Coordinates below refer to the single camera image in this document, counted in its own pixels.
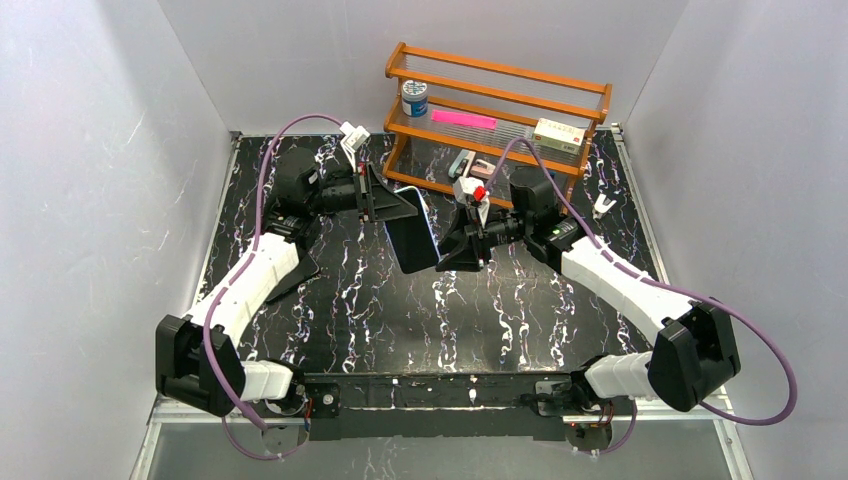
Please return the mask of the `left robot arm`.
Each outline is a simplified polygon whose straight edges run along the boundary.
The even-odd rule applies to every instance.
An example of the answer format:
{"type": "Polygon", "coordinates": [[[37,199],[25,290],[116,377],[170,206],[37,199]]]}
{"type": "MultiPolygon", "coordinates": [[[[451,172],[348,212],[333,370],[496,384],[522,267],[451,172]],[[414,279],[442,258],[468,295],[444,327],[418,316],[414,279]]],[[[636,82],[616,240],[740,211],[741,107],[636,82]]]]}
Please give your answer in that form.
{"type": "Polygon", "coordinates": [[[260,194],[258,205],[248,250],[206,297],[181,316],[165,316],[155,331],[157,392],[217,417],[234,409],[250,416],[254,402],[289,401],[301,383],[289,362],[240,360],[237,344],[263,304],[307,280],[322,217],[354,211],[386,225],[426,218],[419,194],[391,190],[372,163],[322,175],[314,154],[301,147],[279,157],[272,190],[260,194]]]}

